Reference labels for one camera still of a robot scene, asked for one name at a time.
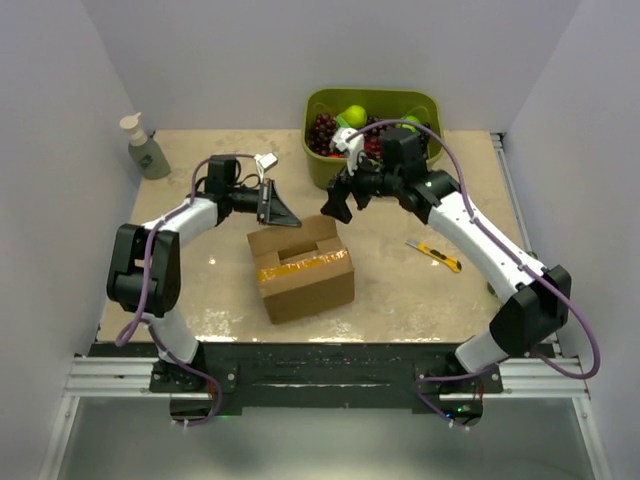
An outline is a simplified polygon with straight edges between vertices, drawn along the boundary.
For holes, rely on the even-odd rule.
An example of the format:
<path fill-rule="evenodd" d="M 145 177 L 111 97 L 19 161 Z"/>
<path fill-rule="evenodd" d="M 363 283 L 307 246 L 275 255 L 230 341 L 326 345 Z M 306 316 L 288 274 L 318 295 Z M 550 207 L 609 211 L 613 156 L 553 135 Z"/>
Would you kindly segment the brown cardboard express box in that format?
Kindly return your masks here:
<path fill-rule="evenodd" d="M 248 234 L 247 240 L 257 287 L 273 324 L 354 301 L 355 269 L 333 218 L 310 216 L 299 227 L 267 227 Z"/>

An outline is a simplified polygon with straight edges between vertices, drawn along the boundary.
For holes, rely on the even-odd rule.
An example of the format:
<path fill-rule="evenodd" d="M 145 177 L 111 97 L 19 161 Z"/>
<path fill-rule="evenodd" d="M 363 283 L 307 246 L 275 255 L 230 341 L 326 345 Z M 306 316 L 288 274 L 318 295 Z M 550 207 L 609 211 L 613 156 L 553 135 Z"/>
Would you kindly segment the yellow utility knife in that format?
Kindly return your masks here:
<path fill-rule="evenodd" d="M 459 260 L 448 256 L 435 248 L 432 248 L 424 242 L 419 242 L 417 240 L 406 240 L 405 244 L 430 257 L 432 260 L 445 265 L 454 273 L 460 273 L 462 271 L 462 264 Z"/>

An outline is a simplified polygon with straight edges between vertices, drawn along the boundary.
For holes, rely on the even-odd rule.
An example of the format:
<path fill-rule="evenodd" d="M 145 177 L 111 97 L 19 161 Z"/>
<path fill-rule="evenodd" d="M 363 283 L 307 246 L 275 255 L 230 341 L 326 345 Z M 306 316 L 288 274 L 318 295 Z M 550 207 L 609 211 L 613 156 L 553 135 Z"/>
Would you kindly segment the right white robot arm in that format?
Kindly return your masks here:
<path fill-rule="evenodd" d="M 347 161 L 328 184 L 322 214 L 349 223 L 349 197 L 358 209 L 374 196 L 393 197 L 451 241 L 502 303 L 483 333 L 456 348 L 456 362 L 445 369 L 452 390 L 469 392 L 480 382 L 482 370 L 531 351 L 566 324 L 568 308 L 561 299 L 570 293 L 569 273 L 561 266 L 548 268 L 521 250 L 471 202 L 461 182 L 444 170 L 430 169 L 420 156 L 417 134 L 406 128 L 384 132 L 379 165 L 367 156 L 363 134 L 352 128 L 338 129 L 332 144 Z"/>

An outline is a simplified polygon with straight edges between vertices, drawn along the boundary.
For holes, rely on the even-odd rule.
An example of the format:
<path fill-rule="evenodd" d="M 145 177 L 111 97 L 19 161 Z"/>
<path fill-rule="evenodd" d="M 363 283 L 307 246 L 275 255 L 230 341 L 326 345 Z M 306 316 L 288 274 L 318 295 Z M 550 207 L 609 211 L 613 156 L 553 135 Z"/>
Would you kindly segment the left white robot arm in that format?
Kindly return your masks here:
<path fill-rule="evenodd" d="M 255 164 L 253 187 L 240 178 L 244 157 Z M 205 385 L 207 368 L 195 360 L 199 342 L 178 308 L 181 249 L 234 212 L 251 214 L 261 225 L 299 227 L 301 220 L 266 176 L 277 163 L 273 153 L 213 155 L 196 166 L 190 191 L 177 207 L 142 225 L 125 223 L 116 231 L 106 292 L 133 319 L 115 343 L 125 345 L 145 324 L 160 358 L 175 364 L 171 378 L 185 392 Z"/>

